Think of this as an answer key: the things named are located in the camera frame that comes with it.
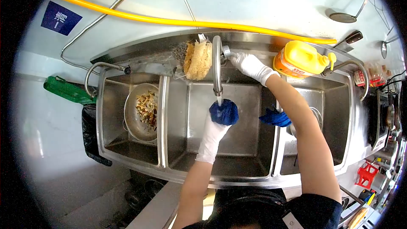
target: person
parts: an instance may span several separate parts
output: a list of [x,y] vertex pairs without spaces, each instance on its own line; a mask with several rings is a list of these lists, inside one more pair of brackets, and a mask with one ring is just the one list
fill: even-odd
[[302,195],[287,202],[282,189],[217,190],[213,212],[207,221],[202,221],[202,201],[218,144],[230,128],[212,122],[208,113],[195,163],[181,189],[172,228],[337,228],[342,206],[332,154],[307,102],[254,55],[238,53],[231,62],[243,74],[267,87],[292,121]]

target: blue cloth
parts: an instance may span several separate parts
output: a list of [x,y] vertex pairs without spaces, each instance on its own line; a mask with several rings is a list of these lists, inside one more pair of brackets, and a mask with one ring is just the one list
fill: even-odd
[[266,114],[259,117],[259,119],[266,124],[273,126],[286,127],[291,124],[291,120],[288,118],[285,112],[279,113],[273,105],[273,110],[266,108]]
[[239,120],[237,106],[229,99],[223,99],[221,106],[218,102],[214,102],[209,108],[209,112],[212,121],[218,124],[230,126],[235,125]]

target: gloved hand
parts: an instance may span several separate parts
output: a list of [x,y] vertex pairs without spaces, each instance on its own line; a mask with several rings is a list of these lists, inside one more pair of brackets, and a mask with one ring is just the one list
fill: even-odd
[[218,152],[219,142],[230,127],[231,125],[226,126],[213,122],[208,112],[196,161],[208,162],[213,165],[216,153]]
[[240,72],[257,80],[263,86],[266,86],[266,80],[270,75],[278,74],[278,72],[260,62],[255,55],[247,55],[243,52],[235,53],[235,55],[231,56],[231,63],[239,69]]

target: faucet handle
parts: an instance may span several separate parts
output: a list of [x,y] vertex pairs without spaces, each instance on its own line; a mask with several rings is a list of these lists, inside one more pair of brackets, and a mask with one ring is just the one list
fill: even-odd
[[223,51],[223,56],[225,58],[227,58],[227,57],[229,57],[231,55],[230,48],[227,45],[222,46],[222,51]]

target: running water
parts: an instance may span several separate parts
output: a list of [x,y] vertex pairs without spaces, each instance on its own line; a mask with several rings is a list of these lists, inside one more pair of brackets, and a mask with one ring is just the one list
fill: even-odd
[[222,95],[216,97],[218,99],[218,105],[222,106]]

